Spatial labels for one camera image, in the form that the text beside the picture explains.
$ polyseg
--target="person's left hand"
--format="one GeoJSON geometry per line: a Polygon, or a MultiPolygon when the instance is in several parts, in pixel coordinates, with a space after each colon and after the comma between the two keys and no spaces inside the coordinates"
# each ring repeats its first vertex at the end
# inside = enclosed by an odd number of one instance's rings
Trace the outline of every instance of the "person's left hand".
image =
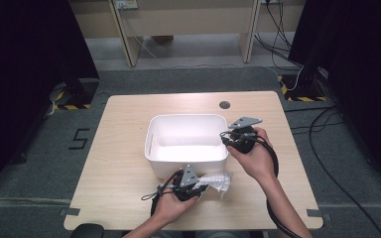
{"type": "Polygon", "coordinates": [[[180,201],[171,188],[165,188],[164,194],[157,202],[154,217],[161,219],[165,225],[177,221],[189,208],[194,206],[198,200],[197,196],[186,201],[180,201]]]}

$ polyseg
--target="wooden table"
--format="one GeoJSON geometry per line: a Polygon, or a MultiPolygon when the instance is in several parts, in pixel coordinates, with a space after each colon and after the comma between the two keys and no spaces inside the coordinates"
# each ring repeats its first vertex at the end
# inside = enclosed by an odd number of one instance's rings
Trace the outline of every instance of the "wooden table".
{"type": "MultiPolygon", "coordinates": [[[[318,210],[311,186],[290,131],[278,95],[271,91],[121,95],[109,98],[85,162],[64,227],[98,223],[105,229],[132,230],[150,216],[151,200],[143,195],[161,182],[144,156],[150,120],[162,114],[219,114],[227,123],[241,116],[262,118],[280,161],[280,181],[290,201],[307,226],[320,228],[320,217],[309,217],[307,209],[318,210]],[[229,109],[219,103],[227,101],[229,109]]],[[[221,200],[209,188],[198,204],[171,230],[275,229],[258,183],[237,161],[228,157],[226,170],[233,173],[231,187],[221,200]]]]}

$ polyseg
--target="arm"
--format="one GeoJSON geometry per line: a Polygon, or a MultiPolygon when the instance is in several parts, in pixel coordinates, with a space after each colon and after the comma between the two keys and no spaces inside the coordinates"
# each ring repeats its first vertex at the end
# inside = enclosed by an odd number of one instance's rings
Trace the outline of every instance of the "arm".
{"type": "Polygon", "coordinates": [[[189,208],[196,204],[195,196],[187,201],[180,201],[173,193],[160,196],[153,216],[125,235],[125,238],[148,238],[163,229],[166,225],[177,221],[189,208]]]}
{"type": "MultiPolygon", "coordinates": [[[[255,131],[271,146],[265,130],[255,128],[255,131]]],[[[312,237],[305,223],[287,198],[280,182],[275,177],[274,165],[267,150],[258,143],[255,143],[252,151],[248,154],[241,154],[232,147],[227,147],[227,150],[239,162],[244,171],[259,183],[271,204],[272,210],[281,223],[301,237],[312,237]]]]}

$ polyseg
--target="black curtain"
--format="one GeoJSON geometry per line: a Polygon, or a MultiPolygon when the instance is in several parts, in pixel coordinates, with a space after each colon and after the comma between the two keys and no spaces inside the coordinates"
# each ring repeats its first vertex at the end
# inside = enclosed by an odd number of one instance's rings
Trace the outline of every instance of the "black curtain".
{"type": "Polygon", "coordinates": [[[98,73],[67,0],[0,1],[0,172],[27,148],[53,88],[79,78],[98,73]]]}
{"type": "Polygon", "coordinates": [[[305,63],[311,54],[320,56],[316,66],[327,69],[353,135],[381,170],[381,1],[307,0],[290,57],[305,63]],[[323,32],[330,37],[320,38],[323,32]]]}

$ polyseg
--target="gray carpet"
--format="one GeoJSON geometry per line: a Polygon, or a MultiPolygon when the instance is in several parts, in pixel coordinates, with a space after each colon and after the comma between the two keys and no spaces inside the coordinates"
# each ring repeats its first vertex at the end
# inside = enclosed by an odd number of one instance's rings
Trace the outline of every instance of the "gray carpet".
{"type": "MultiPolygon", "coordinates": [[[[274,90],[286,111],[326,107],[327,102],[289,102],[281,93],[277,75],[265,67],[225,67],[101,71],[100,83],[87,110],[57,110],[43,121],[29,149],[27,162],[8,165],[0,175],[0,237],[69,237],[62,209],[69,206],[82,166],[110,95],[176,92],[274,90]],[[88,139],[82,150],[70,150],[77,129],[88,139]]],[[[363,212],[319,165],[308,133],[322,110],[286,112],[320,210],[331,219],[313,231],[316,237],[379,237],[363,212]]],[[[335,179],[360,202],[381,228],[381,173],[367,163],[367,154],[355,140],[337,109],[317,123],[327,125],[313,133],[321,161],[335,179]]],[[[107,231],[105,237],[119,237],[107,231]]],[[[274,231],[269,237],[276,237],[274,231]]]]}

